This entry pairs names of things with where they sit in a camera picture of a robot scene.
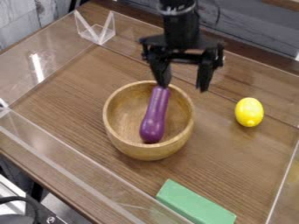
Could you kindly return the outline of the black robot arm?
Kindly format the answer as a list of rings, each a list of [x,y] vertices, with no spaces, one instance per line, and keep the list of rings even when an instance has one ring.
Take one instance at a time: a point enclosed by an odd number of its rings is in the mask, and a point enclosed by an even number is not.
[[[213,72],[224,64],[224,44],[200,31],[197,0],[158,0],[157,11],[162,17],[162,34],[141,37],[141,57],[148,63],[156,83],[166,88],[170,63],[196,65],[195,87],[205,92]]]

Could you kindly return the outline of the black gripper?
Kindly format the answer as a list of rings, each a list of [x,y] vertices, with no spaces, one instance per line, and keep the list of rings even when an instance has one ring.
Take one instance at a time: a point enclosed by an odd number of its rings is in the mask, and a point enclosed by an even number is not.
[[[170,45],[162,34],[138,39],[142,46],[141,57],[160,87],[166,88],[170,75],[170,62],[199,65],[196,88],[205,92],[209,88],[213,68],[224,64],[224,43],[205,35],[181,45]]]

